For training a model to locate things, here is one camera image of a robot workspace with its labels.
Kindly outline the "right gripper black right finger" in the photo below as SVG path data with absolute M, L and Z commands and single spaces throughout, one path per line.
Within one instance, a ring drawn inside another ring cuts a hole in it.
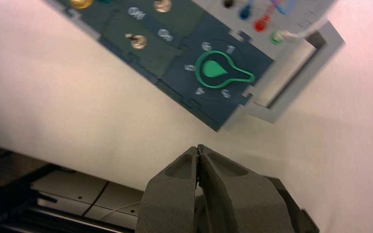
M 292 233 L 287 206 L 264 176 L 198 146 L 200 186 L 212 233 Z

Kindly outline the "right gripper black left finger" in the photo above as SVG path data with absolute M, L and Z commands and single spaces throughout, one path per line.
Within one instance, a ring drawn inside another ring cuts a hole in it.
M 190 147 L 147 184 L 137 223 L 137 233 L 191 233 L 199 154 Z

